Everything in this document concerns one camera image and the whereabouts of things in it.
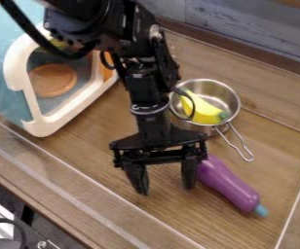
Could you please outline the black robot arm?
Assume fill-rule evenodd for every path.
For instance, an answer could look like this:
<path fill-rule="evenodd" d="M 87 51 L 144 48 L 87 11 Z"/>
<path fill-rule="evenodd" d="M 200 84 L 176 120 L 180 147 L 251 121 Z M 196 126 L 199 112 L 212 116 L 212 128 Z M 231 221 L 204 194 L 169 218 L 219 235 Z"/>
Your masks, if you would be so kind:
<path fill-rule="evenodd" d="M 42 2 L 45 29 L 66 43 L 108 53 L 124 82 L 137 132 L 109 144 L 115 167 L 145 195 L 145 166 L 177 162 L 181 186 L 192 189 L 197 163 L 207 157 L 205 135 L 171 121 L 168 94 L 176 91 L 177 65 L 155 17 L 135 0 Z"/>

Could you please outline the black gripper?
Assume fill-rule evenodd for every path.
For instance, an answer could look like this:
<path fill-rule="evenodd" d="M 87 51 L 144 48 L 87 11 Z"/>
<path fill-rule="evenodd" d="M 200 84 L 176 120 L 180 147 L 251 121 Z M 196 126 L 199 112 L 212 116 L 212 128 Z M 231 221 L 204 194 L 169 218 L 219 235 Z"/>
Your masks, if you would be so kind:
<path fill-rule="evenodd" d="M 181 186 L 195 187 L 199 161 L 207 157 L 205 135 L 176 127 L 171 120 L 169 104 L 129 105 L 137 131 L 109 143 L 113 165 L 124 175 L 135 191 L 148 195 L 147 164 L 180 162 Z"/>

